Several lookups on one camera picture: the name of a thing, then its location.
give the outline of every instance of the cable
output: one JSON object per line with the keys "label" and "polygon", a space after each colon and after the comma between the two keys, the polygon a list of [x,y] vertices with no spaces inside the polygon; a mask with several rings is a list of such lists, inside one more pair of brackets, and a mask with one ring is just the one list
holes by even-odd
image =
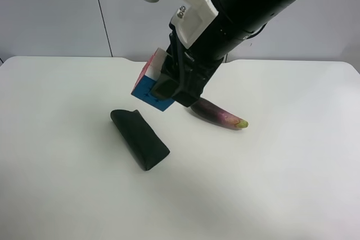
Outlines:
{"label": "cable", "polygon": [[259,34],[264,30],[264,28],[265,28],[265,26],[266,26],[267,24],[268,24],[268,23],[264,24],[264,25],[260,28],[260,30],[259,30],[258,32],[256,32],[256,33],[253,34],[253,35],[250,35],[246,40],[255,38],[257,35],[259,35]]}
{"label": "cable", "polygon": [[103,23],[103,28],[105,29],[105,35],[106,35],[107,43],[108,43],[108,45],[109,45],[110,54],[111,54],[111,57],[114,57],[114,56],[113,56],[113,51],[111,50],[109,35],[107,34],[107,29],[106,29],[105,20],[104,20],[104,18],[103,18],[104,15],[103,15],[103,13],[102,13],[102,8],[101,8],[101,5],[100,5],[100,0],[97,0],[97,3],[98,3],[98,5],[99,5],[100,14],[101,14],[102,23]]}

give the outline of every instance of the black foam block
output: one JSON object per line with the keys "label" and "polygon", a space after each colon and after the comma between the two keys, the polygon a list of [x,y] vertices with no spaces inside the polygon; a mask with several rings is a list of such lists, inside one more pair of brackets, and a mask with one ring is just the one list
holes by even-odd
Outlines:
{"label": "black foam block", "polygon": [[110,117],[145,171],[169,155],[170,151],[138,110],[114,110]]}

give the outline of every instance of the white tabletop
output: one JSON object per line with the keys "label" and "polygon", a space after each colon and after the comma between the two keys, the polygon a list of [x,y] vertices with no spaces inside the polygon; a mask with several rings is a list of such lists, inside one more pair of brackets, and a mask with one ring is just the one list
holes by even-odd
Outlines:
{"label": "white tabletop", "polygon": [[[223,129],[132,97],[143,63],[0,67],[0,239],[360,239],[360,75],[342,62],[235,61],[204,97]],[[145,172],[110,120],[138,109],[170,155]]]}

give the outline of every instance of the purple eggplant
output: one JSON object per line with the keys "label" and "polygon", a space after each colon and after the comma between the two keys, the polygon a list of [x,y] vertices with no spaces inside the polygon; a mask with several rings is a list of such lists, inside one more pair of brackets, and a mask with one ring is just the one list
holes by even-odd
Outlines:
{"label": "purple eggplant", "polygon": [[230,114],[204,98],[191,105],[191,109],[199,116],[226,128],[243,129],[249,126],[244,119]]}

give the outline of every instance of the green eggplant tip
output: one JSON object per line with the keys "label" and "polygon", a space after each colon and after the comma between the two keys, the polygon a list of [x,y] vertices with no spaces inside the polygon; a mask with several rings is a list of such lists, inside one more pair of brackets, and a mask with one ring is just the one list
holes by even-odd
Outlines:
{"label": "green eggplant tip", "polygon": [[239,129],[245,129],[249,126],[249,123],[245,120],[241,120],[240,123],[236,124],[236,127]]}

